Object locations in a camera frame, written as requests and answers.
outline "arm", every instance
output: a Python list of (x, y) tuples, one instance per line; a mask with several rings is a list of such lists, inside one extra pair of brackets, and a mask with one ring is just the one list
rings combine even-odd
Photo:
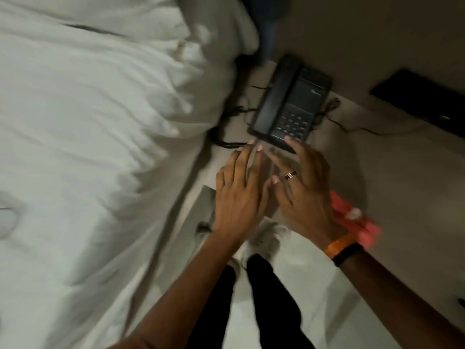
[(262, 218), (268, 187), (259, 189), (263, 151), (246, 181), (254, 142), (234, 151), (217, 174), (216, 219), (213, 232), (181, 276), (144, 317), (128, 338), (112, 349), (184, 348), (195, 323), (227, 262)]
[[(292, 198), (273, 176), (276, 199), (294, 230), (323, 251), (347, 233), (332, 221), (328, 163), (311, 147), (288, 138), (286, 142), (299, 156), (302, 175), (289, 180)], [(282, 173), (292, 171), (277, 155), (267, 155)], [(367, 252), (352, 255), (340, 269), (402, 348), (463, 348), (465, 335)]]

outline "telephone handset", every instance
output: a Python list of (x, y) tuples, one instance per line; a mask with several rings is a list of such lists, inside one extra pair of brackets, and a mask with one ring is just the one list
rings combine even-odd
[(285, 136), (305, 142), (331, 87), (331, 78), (285, 55), (279, 62), (247, 132), (289, 152)]

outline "bed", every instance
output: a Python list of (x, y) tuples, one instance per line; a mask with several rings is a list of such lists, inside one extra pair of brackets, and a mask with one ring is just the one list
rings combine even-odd
[(0, 347), (104, 348), (256, 29), (239, 0), (0, 0), (0, 39)]

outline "forearm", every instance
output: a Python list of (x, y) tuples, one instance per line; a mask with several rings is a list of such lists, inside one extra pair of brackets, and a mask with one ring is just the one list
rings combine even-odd
[(222, 240), (215, 233), (209, 236), (126, 343), (114, 349), (185, 347), (210, 293), (236, 249), (232, 240)]
[(462, 348), (465, 336), (367, 252), (340, 269), (404, 349)]

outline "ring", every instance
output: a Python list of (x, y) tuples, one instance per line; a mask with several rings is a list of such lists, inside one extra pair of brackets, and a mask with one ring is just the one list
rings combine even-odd
[(289, 180), (290, 178), (293, 178), (296, 175), (297, 175), (297, 171), (294, 170), (294, 171), (291, 171), (290, 173), (288, 173), (284, 178), (286, 180)]

